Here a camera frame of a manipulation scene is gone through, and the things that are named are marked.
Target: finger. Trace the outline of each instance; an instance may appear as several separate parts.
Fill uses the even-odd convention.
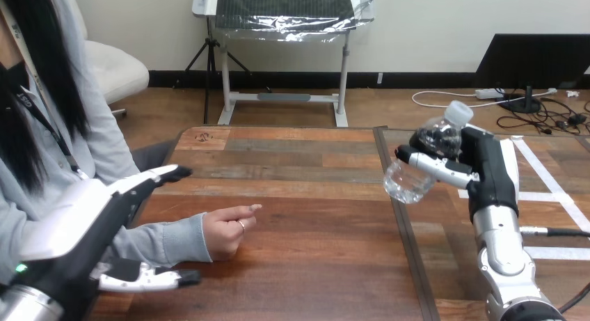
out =
[[[211,212],[215,221],[236,221],[252,217],[254,212],[260,209],[261,205],[237,206],[235,208],[224,208]]]
[[[228,230],[233,238],[238,238],[256,226],[256,217],[228,222]]]
[[[251,217],[251,218],[247,218],[247,219],[240,219],[240,222],[244,225],[244,230],[246,232],[248,232],[256,226],[256,217]]]

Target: ring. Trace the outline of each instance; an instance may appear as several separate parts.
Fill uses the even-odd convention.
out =
[[[238,220],[238,222],[241,225],[241,229],[244,231],[244,234],[246,234],[246,227],[244,226],[244,223],[241,222],[240,220]]]

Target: white chair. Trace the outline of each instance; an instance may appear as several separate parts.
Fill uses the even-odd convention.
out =
[[[124,51],[88,40],[88,29],[76,0],[68,0],[74,9],[84,39],[88,62],[96,74],[98,85],[107,104],[112,104],[148,87],[150,73],[138,59]],[[126,116],[127,110],[113,111],[115,116]]]

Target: robotic arm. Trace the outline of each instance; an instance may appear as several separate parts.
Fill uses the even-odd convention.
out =
[[[22,242],[22,263],[0,299],[0,320],[79,320],[98,290],[145,292],[198,284],[197,271],[125,259],[101,262],[130,214],[154,189],[190,174],[170,165],[109,186],[96,179],[71,185]]]
[[[518,225],[518,165],[510,140],[477,127],[461,132],[459,162],[399,146],[401,161],[441,182],[467,189],[479,250],[479,271],[490,289],[490,321],[565,320],[536,285],[535,264],[523,249]]]

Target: white bottle cap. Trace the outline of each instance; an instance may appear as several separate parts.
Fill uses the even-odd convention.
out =
[[[473,110],[458,100],[451,102],[445,111],[445,119],[457,126],[465,126],[473,118]]]

